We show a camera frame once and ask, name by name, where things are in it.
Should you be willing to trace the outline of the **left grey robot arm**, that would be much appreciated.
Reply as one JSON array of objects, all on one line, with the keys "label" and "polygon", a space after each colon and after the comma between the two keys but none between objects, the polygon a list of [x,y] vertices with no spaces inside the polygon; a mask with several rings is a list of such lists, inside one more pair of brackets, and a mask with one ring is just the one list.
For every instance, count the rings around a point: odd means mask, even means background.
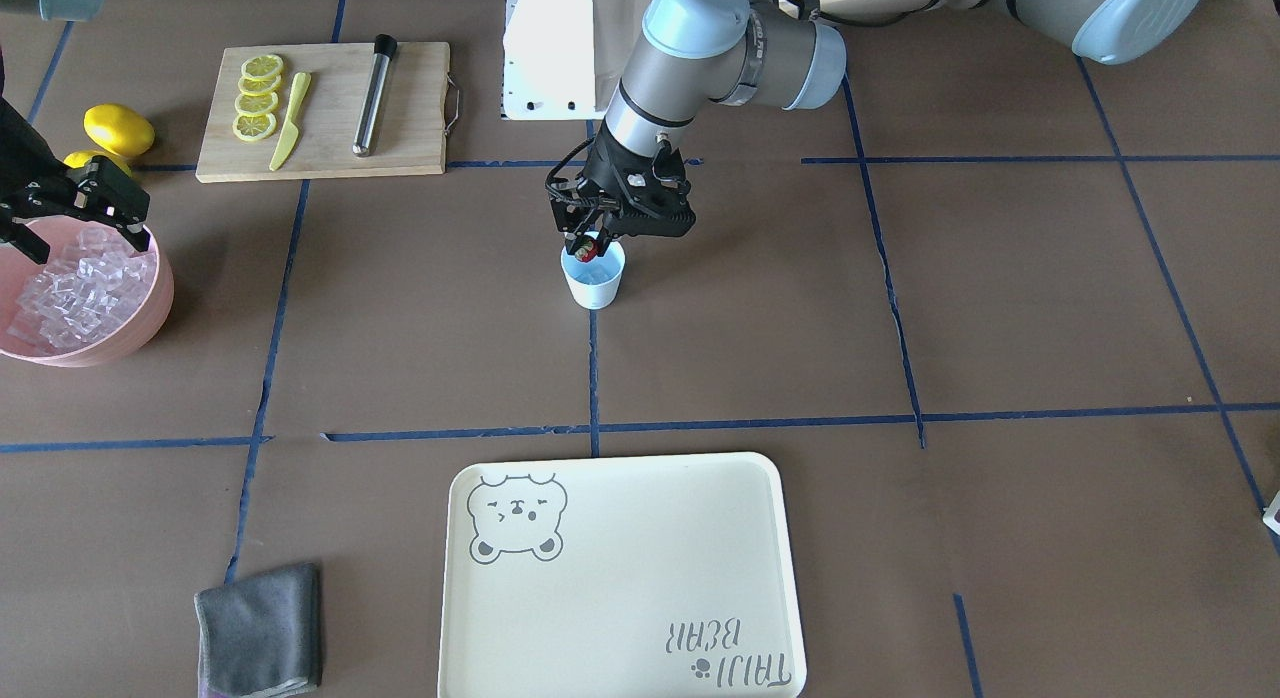
[{"label": "left grey robot arm", "polygon": [[591,263],[630,236],[681,237],[696,216],[680,145],[708,104],[817,109],[844,82],[845,27],[940,6],[997,10],[1103,65],[1148,54],[1201,0],[652,0],[586,161],[545,182],[564,256]]}]

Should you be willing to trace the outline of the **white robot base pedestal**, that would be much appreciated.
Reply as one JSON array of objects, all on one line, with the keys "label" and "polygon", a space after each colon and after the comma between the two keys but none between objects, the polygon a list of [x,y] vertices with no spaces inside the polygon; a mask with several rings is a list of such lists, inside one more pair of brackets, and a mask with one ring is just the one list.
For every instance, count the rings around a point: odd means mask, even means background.
[{"label": "white robot base pedestal", "polygon": [[600,120],[650,0],[506,0],[508,120]]}]

